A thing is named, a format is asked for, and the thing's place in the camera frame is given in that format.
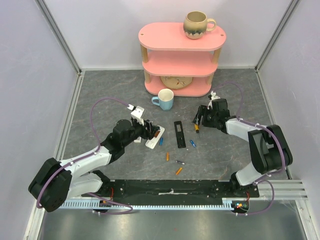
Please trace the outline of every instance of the blue battery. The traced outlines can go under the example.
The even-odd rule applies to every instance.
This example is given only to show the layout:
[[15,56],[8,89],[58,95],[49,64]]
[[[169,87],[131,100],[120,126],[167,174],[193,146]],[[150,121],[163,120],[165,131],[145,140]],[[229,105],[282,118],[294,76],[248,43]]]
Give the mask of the blue battery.
[[190,143],[192,144],[192,146],[196,147],[194,141],[190,140]]

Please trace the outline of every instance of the shelf tier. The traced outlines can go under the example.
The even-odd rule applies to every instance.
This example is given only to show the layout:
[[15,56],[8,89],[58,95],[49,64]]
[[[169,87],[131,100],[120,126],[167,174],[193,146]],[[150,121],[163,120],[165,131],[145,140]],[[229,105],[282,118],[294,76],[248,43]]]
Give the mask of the shelf tier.
[[[176,97],[202,97],[206,95],[211,89],[211,84],[206,84],[208,78],[208,76],[194,77],[192,83],[190,83],[188,86],[171,90]],[[162,83],[159,76],[150,75],[150,79],[150,83],[144,83],[145,88],[149,93],[158,95],[160,90],[168,88]]]
[[218,67],[205,51],[151,51],[143,68],[155,76],[207,77]]
[[139,41],[150,50],[203,52],[217,50],[226,41],[226,33],[219,26],[213,31],[207,31],[199,39],[190,39],[186,36],[183,25],[182,22],[150,23],[140,30]]

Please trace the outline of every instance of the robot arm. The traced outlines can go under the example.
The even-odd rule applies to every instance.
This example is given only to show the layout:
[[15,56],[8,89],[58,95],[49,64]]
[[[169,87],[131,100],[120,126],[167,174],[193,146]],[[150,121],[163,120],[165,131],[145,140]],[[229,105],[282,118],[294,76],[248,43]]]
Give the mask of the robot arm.
[[[234,188],[254,183],[263,175],[275,172],[282,168],[282,161],[274,139],[256,126],[239,121],[236,116],[230,116],[227,100],[215,97],[208,106],[201,105],[193,119],[196,125],[216,128],[225,134],[234,135],[249,143],[251,162],[243,169],[231,176]],[[278,125],[266,126],[280,142],[285,165],[292,163],[293,157],[284,134]]]
[[165,129],[153,125],[150,120],[144,120],[142,107],[131,105],[129,108],[132,110],[131,121],[119,120],[100,147],[73,158],[61,161],[50,158],[44,162],[28,188],[36,199],[48,179],[62,166],[68,165],[56,175],[43,192],[40,204],[47,212],[56,210],[68,198],[97,192],[103,181],[90,171],[119,159],[125,153],[125,147],[137,138],[146,139],[147,143],[148,141],[157,143]]

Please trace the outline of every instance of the wall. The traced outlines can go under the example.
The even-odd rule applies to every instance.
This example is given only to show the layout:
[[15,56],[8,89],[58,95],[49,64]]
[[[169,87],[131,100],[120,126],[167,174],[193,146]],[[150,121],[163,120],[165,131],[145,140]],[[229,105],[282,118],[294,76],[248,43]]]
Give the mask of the wall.
[[21,240],[29,183],[55,153],[76,73],[33,0],[0,7],[0,239]]
[[260,71],[275,121],[320,223],[320,2],[300,1]]
[[220,67],[255,66],[290,0],[45,0],[81,68],[141,68],[138,32],[202,11],[226,34]]

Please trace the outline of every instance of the floor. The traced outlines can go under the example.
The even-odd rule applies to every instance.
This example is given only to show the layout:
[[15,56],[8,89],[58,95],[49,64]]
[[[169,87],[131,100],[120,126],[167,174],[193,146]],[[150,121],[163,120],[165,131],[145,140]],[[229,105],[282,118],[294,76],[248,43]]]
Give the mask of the floor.
[[[251,122],[270,124],[267,108],[253,69],[218,69],[212,85],[226,81],[239,83],[244,91],[244,106],[241,117]],[[226,98],[231,114],[239,107],[239,90],[232,86],[217,90],[217,95]],[[117,161],[99,169],[111,179],[219,179],[228,180],[232,173],[245,167],[250,161],[249,144],[235,136],[213,128],[200,128],[198,139],[192,120],[199,105],[208,104],[203,97],[175,97],[173,107],[163,111],[152,104],[153,95],[144,86],[142,70],[86,71],[69,133],[64,158],[75,157],[97,146],[90,128],[92,105],[103,97],[117,97],[134,106],[145,109],[144,118],[165,128],[163,145],[151,150],[143,143],[132,143]],[[93,112],[93,123],[103,141],[112,132],[117,121],[130,119],[130,111],[116,101],[101,102]],[[174,121],[182,121],[187,148],[177,147]],[[166,161],[169,152],[170,161]],[[176,160],[185,162],[181,167]],[[287,179],[285,173],[275,179]]]
[[[251,201],[250,209],[268,203]],[[295,201],[279,202],[261,215],[230,211],[142,210],[98,216],[90,210],[46,213],[38,240],[307,240]]]

